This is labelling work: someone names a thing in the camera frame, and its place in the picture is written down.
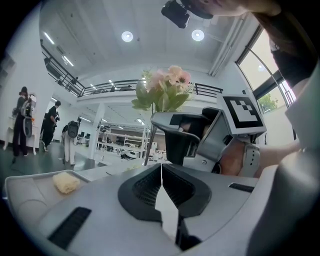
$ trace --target sponge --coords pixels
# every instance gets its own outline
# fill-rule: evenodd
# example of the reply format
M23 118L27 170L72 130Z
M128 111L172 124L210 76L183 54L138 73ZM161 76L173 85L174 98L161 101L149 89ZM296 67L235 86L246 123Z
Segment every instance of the sponge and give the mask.
M77 189L80 184L80 180L78 178L73 177L65 171L53 175L52 179L53 184L63 194L69 194Z

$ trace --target railing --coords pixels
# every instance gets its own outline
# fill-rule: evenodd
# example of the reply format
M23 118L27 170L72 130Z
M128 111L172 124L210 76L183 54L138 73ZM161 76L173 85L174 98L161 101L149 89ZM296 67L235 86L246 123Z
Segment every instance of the railing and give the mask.
M76 78L71 75L43 45L41 45L41 47L48 74L60 86L64 87L76 97L79 97L84 91L85 87L78 80L76 80Z
M79 97L101 93L135 91L137 83L139 81L143 82L143 80L134 79L100 83L97 85L86 87ZM217 94L222 94L223 89L201 83L195 83L193 92L197 95L216 98Z

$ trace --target black slot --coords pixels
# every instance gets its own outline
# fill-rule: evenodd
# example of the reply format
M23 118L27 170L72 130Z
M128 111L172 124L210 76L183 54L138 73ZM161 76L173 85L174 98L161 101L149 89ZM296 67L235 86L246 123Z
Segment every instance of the black slot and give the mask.
M66 250L74 239L82 225L85 223L90 209L77 207L70 215L59 225L59 227L48 237L48 240L56 246Z
M241 191L245 191L245 192L249 192L249 193L251 193L255 189L254 186L246 186L246 185L242 185L242 184L238 184L238 183L230 184L229 188L232 188L235 190L241 190Z

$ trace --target woman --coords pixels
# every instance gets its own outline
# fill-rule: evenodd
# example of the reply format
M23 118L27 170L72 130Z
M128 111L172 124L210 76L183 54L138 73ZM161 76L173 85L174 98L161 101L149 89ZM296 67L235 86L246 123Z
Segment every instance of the woman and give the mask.
M19 99L16 104L16 108L14 110L14 115L16 115L14 128L13 128L13 155L15 157L19 156L19 138L20 138L20 146L23 155L26 157L28 155L27 150L27 138L24 132L24 119L25 117L21 114L21 107L28 99L28 89L27 87L22 87L21 91L19 92Z
M308 2L288 0L181 0L181 2L195 15L204 19L211 19L214 15L238 16L251 12L269 35L270 49L279 71L294 94L299 96L318 60L318 52L314 47L314 44L318 47L317 29L312 26L314 21L312 17L318 16L317 8L310 8ZM185 131L189 127L189 124L182 125ZM240 173L244 164L245 146L244 142L238 140L234 140L228 146L220 160L222 174ZM260 162L255 176L259 177L265 167L279 164L285 156L299 149L298 140L282 147L260 146Z

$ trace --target black pants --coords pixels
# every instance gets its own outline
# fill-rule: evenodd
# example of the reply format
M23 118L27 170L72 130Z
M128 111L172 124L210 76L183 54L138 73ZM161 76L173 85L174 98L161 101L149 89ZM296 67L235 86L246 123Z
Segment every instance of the black pants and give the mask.
M51 123L45 123L43 128L43 136L42 141L44 142L44 146L47 147L52 138L54 137L54 127Z
M15 157L19 156L19 138L20 138L20 147L22 150L22 153L26 155L28 153L27 150L27 138L24 133L24 119L25 117L21 115L21 113L18 113L14 128L13 128L13 155Z

